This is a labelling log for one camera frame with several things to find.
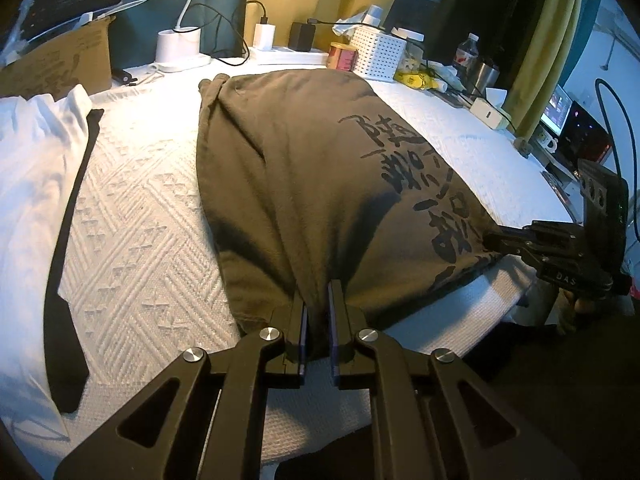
monitor screen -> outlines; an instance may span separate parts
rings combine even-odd
[[[557,136],[560,135],[571,107],[571,99],[560,85],[556,86],[551,99],[540,119],[542,123]]]
[[[602,162],[609,153],[609,134],[578,103],[573,103],[558,139],[558,160],[570,171],[577,171],[578,159]]]

teal wall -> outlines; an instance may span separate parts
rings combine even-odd
[[[580,3],[580,16],[578,17],[578,23],[575,28],[574,39],[569,49],[564,68],[560,75],[558,84],[564,86],[569,79],[571,72],[582,55],[584,48],[587,46],[587,42],[591,37],[591,31],[593,30],[593,24],[596,22],[596,15],[600,8],[600,0],[582,0]]]
[[[109,42],[111,65],[128,68],[150,63],[156,56],[156,37],[160,30],[175,27],[186,0],[149,0],[137,7],[117,14],[111,23]],[[206,3],[222,12],[229,19],[238,3],[244,0],[193,0]],[[203,8],[190,10],[182,20],[183,25],[201,25],[214,17],[214,13]],[[203,31],[201,52],[210,54],[214,45],[215,24]],[[217,49],[233,48],[235,35],[224,22],[220,26]]]

cardboard box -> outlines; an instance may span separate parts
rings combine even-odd
[[[0,70],[0,97],[66,97],[77,84],[91,95],[111,88],[108,27],[113,16],[61,34]]]

white mug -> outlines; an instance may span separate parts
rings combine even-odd
[[[549,153],[555,153],[558,149],[558,141],[551,136],[551,134],[546,131],[544,128],[539,126],[536,128],[536,132],[534,134],[538,144],[542,146]]]

green curtain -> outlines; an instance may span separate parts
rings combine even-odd
[[[580,4],[578,25],[575,29],[574,40],[571,43],[569,55],[566,58],[566,63],[564,64],[558,81],[559,85],[563,86],[566,80],[569,79],[571,72],[574,71],[575,65],[584,52],[584,48],[587,46],[587,41],[589,41],[591,31],[593,30],[593,24],[596,22],[600,1],[601,0],[582,0]]]
[[[158,32],[175,27],[185,1],[149,0],[118,13],[109,29],[111,65],[117,68],[128,68],[151,63],[156,58]],[[242,1],[244,0],[192,0],[193,3],[205,3],[215,7],[229,19]],[[182,20],[182,24],[201,25],[213,17],[213,12],[199,7],[190,10]],[[217,44],[215,44],[215,31],[215,24],[204,28],[200,43],[201,52],[210,54],[214,48],[233,48],[236,45],[236,37],[227,23],[223,22],[220,26]]]
[[[545,0],[504,109],[516,135],[529,139],[551,97],[574,39],[582,0]]]

